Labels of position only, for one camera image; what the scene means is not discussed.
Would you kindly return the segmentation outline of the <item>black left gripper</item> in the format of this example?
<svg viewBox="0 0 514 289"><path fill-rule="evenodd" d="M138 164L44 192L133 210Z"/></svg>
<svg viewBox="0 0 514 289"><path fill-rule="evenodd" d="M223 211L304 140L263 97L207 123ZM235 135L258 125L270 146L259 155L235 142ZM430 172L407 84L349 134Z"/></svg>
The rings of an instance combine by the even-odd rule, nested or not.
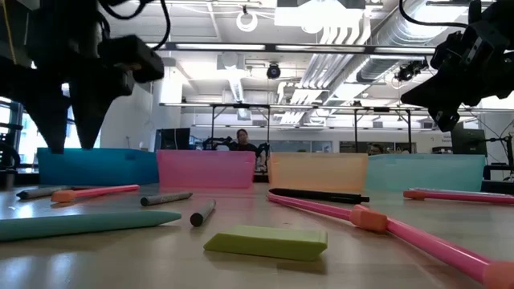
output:
<svg viewBox="0 0 514 289"><path fill-rule="evenodd" d="M81 47L66 35L45 36L32 27L27 31L33 33L27 43L16 46L11 53L7 25L0 24L0 96L24 107L52 153L64 151L70 105L80 146L93 148L112 102L133 93L132 73L105 71L96 55L95 45L103 31L99 24L89 27L84 32L88 44ZM46 74L55 73L68 81L71 100L63 95L58 80L14 74L15 65L28 68L30 62Z"/></svg>

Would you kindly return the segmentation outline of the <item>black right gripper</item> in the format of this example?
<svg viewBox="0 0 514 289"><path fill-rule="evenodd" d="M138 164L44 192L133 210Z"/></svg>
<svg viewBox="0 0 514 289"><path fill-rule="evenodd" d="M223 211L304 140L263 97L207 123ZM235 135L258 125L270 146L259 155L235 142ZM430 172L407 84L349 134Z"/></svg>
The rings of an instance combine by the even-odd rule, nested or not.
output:
<svg viewBox="0 0 514 289"><path fill-rule="evenodd" d="M438 70L434 78L401 96L404 104L421 107L476 106L489 96L508 96L507 76L514 72L512 32L497 22L474 22L465 31L449 34L432 58ZM459 122L456 110L429 108L441 132L450 132Z"/></svg>

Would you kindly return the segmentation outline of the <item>pink pencil with orange eraser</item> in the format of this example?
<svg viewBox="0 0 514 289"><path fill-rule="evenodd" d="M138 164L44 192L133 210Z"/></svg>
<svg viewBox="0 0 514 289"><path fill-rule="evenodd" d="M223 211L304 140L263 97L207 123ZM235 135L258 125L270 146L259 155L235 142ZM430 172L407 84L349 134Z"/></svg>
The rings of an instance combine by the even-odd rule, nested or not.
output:
<svg viewBox="0 0 514 289"><path fill-rule="evenodd" d="M473 201L502 205L514 205L514 197L497 197L488 195L432 193L416 190L405 190L403 192L403 197L413 200L438 199L448 201Z"/></svg>
<svg viewBox="0 0 514 289"><path fill-rule="evenodd" d="M385 233L387 231L388 218L384 214L367 210L362 206L354 206L350 210L312 201L304 201L292 197L282 197L274 195L273 193L269 193L267 195L267 199L283 206L294 207L349 221L364 230L370 230L377 233Z"/></svg>
<svg viewBox="0 0 514 289"><path fill-rule="evenodd" d="M80 197L98 197L109 193L123 193L129 191L139 190L139 185L121 185L110 187L99 187L93 189L79 189L79 190L60 190L51 195L53 202L71 202Z"/></svg>
<svg viewBox="0 0 514 289"><path fill-rule="evenodd" d="M514 262L493 261L384 214L356 205L350 221L362 229L391 233L432 257L462 271L487 289L514 289Z"/></svg>

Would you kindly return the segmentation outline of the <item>grey crayon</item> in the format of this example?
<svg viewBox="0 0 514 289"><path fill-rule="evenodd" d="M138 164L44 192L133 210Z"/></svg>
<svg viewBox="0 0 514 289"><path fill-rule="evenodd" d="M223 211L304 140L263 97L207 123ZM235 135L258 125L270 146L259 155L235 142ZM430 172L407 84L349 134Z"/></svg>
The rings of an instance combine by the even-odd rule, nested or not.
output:
<svg viewBox="0 0 514 289"><path fill-rule="evenodd" d="M188 199L192 196L192 193L182 192L182 193L172 193L172 194L162 194L155 196L143 197L140 200L140 204L142 206L155 206L168 202L180 201L184 199Z"/></svg>
<svg viewBox="0 0 514 289"><path fill-rule="evenodd" d="M54 192L71 189L71 186L51 186L37 189L26 189L16 194L21 200L29 200L38 197L48 197Z"/></svg>
<svg viewBox="0 0 514 289"><path fill-rule="evenodd" d="M191 225L195 227L201 226L204 221L211 215L215 206L216 201L214 199L208 200L202 208L190 216Z"/></svg>

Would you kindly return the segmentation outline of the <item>teal pen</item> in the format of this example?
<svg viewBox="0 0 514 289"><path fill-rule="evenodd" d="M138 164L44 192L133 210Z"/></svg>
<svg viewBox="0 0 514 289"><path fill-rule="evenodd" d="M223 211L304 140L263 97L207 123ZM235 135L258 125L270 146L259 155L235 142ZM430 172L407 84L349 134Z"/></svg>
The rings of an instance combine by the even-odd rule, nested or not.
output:
<svg viewBox="0 0 514 289"><path fill-rule="evenodd" d="M172 211L132 211L0 220L0 242L159 226L180 219Z"/></svg>

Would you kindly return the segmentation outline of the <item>black pen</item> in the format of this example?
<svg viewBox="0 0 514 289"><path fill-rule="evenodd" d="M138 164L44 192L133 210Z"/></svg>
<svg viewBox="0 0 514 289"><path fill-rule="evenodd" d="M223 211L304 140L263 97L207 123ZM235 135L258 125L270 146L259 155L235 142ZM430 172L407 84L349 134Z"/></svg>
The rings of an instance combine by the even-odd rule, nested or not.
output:
<svg viewBox="0 0 514 289"><path fill-rule="evenodd" d="M293 197L302 199L311 199L317 201L330 201L339 202L346 204L361 204L363 202L369 202L370 199L367 196L362 196L356 193L332 193L322 192L313 190L302 190L302 189L281 189L273 188L269 189L270 193L282 197Z"/></svg>

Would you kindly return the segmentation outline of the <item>black computer monitor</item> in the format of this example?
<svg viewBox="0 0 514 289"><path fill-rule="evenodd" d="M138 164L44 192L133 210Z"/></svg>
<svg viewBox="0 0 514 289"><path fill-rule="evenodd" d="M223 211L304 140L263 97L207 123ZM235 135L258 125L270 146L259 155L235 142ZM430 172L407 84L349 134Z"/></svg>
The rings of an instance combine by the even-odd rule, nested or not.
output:
<svg viewBox="0 0 514 289"><path fill-rule="evenodd" d="M188 150L190 148L189 128L163 128L156 131L154 149Z"/></svg>
<svg viewBox="0 0 514 289"><path fill-rule="evenodd" d="M455 127L451 131L451 143L454 154L487 156L484 130Z"/></svg>

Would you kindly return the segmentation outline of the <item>large office window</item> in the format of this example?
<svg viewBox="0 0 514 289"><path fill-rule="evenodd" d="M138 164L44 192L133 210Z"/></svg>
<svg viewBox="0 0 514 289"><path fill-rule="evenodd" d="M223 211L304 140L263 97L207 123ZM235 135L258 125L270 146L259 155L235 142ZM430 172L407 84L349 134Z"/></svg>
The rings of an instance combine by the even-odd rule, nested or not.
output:
<svg viewBox="0 0 514 289"><path fill-rule="evenodd" d="M0 123L19 124L22 126L21 131L16 131L19 134L17 150L21 157L21 163L34 167L37 164L37 148L46 148L47 144L27 111L23 110L20 122L18 122L18 117L15 115L17 112L18 109L14 107L14 103L11 100L0 97ZM80 140L75 126L75 117L72 109L69 108L64 148L78 149L79 147Z"/></svg>

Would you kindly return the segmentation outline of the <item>blue plastic bin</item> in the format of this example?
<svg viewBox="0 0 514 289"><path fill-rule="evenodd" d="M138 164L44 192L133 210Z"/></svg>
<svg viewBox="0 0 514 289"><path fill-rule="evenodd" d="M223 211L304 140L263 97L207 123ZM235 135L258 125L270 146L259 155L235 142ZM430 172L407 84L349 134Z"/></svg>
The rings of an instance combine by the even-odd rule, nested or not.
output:
<svg viewBox="0 0 514 289"><path fill-rule="evenodd" d="M43 185L147 185L159 182L157 155L135 149L37 150Z"/></svg>

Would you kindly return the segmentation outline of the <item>teal plastic bin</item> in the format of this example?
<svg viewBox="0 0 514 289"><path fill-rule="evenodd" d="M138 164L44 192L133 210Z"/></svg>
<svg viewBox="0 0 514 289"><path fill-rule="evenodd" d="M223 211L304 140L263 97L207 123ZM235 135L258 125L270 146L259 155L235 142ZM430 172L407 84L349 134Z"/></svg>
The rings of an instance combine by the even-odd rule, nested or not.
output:
<svg viewBox="0 0 514 289"><path fill-rule="evenodd" d="M413 188L478 191L486 165L482 155L382 154L369 157L366 189Z"/></svg>

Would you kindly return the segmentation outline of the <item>black equipment stand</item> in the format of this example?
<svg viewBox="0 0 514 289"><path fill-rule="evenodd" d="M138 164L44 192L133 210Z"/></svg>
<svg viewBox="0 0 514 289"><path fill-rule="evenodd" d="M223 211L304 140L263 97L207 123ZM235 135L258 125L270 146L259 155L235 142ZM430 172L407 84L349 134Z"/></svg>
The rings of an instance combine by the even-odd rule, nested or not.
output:
<svg viewBox="0 0 514 289"><path fill-rule="evenodd" d="M514 150L512 147L512 136L486 139L485 142L501 142L506 144L507 147L507 164L494 163L485 165L483 168L483 181L481 185L482 192L500 193L507 195L514 195ZM502 181L493 181L492 172L501 171L509 172L509 176Z"/></svg>

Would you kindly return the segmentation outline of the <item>pink plastic bin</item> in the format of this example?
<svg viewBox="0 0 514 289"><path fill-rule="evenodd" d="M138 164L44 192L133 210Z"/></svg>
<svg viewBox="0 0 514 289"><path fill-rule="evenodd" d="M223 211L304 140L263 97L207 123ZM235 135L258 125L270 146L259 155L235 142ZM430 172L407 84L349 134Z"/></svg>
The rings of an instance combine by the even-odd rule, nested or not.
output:
<svg viewBox="0 0 514 289"><path fill-rule="evenodd" d="M159 150L159 182L163 187L247 189L253 184L251 151Z"/></svg>

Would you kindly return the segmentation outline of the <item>black overhead light bar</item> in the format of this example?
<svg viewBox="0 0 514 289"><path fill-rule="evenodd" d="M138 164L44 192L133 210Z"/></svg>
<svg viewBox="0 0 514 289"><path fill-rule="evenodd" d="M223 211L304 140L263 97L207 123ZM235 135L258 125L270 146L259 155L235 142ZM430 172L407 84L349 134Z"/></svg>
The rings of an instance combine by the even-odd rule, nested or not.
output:
<svg viewBox="0 0 514 289"><path fill-rule="evenodd" d="M433 55L435 48L426 46L377 46L335 44L288 43L175 43L167 42L160 51L233 51L297 54L349 54L349 55Z"/></svg>

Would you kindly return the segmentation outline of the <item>yellow-green eraser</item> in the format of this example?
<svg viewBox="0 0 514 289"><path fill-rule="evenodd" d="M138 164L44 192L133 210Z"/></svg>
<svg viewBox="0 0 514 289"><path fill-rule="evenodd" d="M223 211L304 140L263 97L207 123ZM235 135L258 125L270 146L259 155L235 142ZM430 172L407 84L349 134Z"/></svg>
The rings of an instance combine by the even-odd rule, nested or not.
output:
<svg viewBox="0 0 514 289"><path fill-rule="evenodd" d="M204 250L296 261L313 261L328 248L328 233L237 225L217 233Z"/></svg>

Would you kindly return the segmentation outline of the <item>silver ventilation duct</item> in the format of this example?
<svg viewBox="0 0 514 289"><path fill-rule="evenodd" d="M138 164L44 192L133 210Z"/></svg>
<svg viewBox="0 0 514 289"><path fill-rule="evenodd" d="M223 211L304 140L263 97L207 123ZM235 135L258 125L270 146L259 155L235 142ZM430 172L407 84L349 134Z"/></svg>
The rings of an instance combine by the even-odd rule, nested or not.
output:
<svg viewBox="0 0 514 289"><path fill-rule="evenodd" d="M436 0L403 0L404 11L422 22L455 22L467 10L467 6L433 6L427 2ZM378 46L425 46L442 34L446 26L421 26L406 21L399 10L371 38ZM358 83L372 83L390 71L396 59L372 59L371 55L357 55L354 60L359 70L353 73Z"/></svg>

